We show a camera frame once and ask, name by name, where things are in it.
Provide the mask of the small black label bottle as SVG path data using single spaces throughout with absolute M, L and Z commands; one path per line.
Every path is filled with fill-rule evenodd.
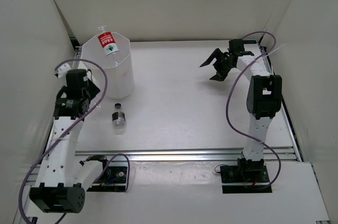
M 115 103 L 114 112 L 111 115 L 112 126 L 116 134 L 123 134 L 126 130 L 126 118 L 121 103 Z

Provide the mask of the red label plastic bottle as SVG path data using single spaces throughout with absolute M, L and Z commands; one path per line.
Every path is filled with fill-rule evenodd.
M 97 38 L 105 53 L 105 56 L 111 58 L 114 63 L 117 63 L 117 52 L 119 51 L 119 48 L 117 46 L 113 33 L 111 31 L 108 31 L 106 28 L 107 27 L 105 25 L 98 27 L 100 33 Z

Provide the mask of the clear white cap bottle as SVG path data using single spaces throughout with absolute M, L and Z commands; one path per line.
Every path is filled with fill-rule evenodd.
M 98 94 L 94 97 L 93 100 L 90 101 L 90 108 L 95 107 L 95 110 L 99 110 L 101 108 L 101 99 L 102 95 Z

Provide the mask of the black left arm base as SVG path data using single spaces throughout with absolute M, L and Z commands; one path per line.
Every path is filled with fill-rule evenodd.
M 75 181 L 86 192 L 127 192 L 130 178 L 130 160 L 126 154 L 118 153 L 111 158 L 93 155 L 81 162 Z

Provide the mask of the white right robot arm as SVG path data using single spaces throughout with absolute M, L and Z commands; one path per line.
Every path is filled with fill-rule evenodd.
M 231 69 L 238 69 L 240 76 L 249 81 L 246 100 L 250 124 L 246 145 L 241 158 L 237 160 L 237 168 L 232 171 L 242 181 L 248 182 L 264 168 L 264 146 L 270 123 L 281 109 L 282 78 L 273 75 L 258 62 L 252 51 L 245 46 L 254 44 L 254 40 L 233 39 L 229 41 L 226 52 L 215 49 L 201 64 L 205 67 L 213 65 L 216 74 L 214 81 L 224 81 Z

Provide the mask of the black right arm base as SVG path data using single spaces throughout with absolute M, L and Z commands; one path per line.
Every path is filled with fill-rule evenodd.
M 237 159 L 236 165 L 220 164 L 214 172 L 221 176 L 223 194 L 271 193 L 272 188 L 264 160 Z

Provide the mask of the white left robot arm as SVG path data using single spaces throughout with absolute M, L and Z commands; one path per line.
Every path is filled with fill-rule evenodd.
M 88 78 L 85 69 L 65 74 L 66 85 L 57 94 L 53 113 L 53 135 L 46 159 L 46 169 L 37 187 L 29 192 L 30 200 L 44 213 L 79 213 L 86 191 L 95 179 L 105 182 L 111 169 L 99 160 L 87 159 L 73 170 L 76 145 L 84 124 L 84 114 L 99 88 Z

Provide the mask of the white translucent plastic bin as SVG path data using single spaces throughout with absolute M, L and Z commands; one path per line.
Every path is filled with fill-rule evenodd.
M 134 88 L 130 40 L 116 32 L 112 33 L 119 48 L 117 63 L 105 56 L 97 38 L 99 34 L 82 46 L 81 58 L 90 60 L 104 69 L 108 79 L 106 97 L 122 99 L 129 96 Z

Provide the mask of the aluminium right rail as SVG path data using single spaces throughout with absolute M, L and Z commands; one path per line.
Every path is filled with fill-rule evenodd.
M 269 56 L 272 56 L 273 53 L 277 52 L 279 49 L 281 49 L 285 45 L 286 45 L 285 43 L 281 44 L 280 46 L 274 48 L 271 52 L 269 52 L 269 54 L 265 55 L 264 58 L 260 59 L 264 62 L 268 71 L 272 74 L 276 74 L 276 73 L 275 73 L 274 67 L 272 65 L 272 62 L 271 62 Z M 303 162 L 304 160 L 303 160 L 301 150 L 299 149 L 299 143 L 298 143 L 297 136 L 296 136 L 296 133 L 295 133 L 294 125 L 293 125 L 292 120 L 290 118 L 290 114 L 288 112 L 288 109 L 286 107 L 286 103 L 285 103 L 285 100 L 284 100 L 283 97 L 281 98 L 281 114 L 283 116 L 286 127 L 288 129 L 288 134 L 289 134 L 290 140 L 292 142 L 292 146 L 293 146 L 293 149 L 294 149 L 294 153 L 296 155 L 296 159 L 297 159 L 298 162 Z

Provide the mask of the aluminium front rail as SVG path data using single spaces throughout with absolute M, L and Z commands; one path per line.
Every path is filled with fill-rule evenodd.
M 93 155 L 111 158 L 113 151 L 75 152 L 73 170 Z M 124 152 L 130 160 L 129 186 L 147 185 L 193 185 L 221 183 L 221 176 L 214 172 L 217 165 L 236 165 L 242 149 L 178 150 L 178 151 L 131 151 Z M 39 162 L 29 175 L 29 184 L 37 187 L 46 169 L 48 155 Z

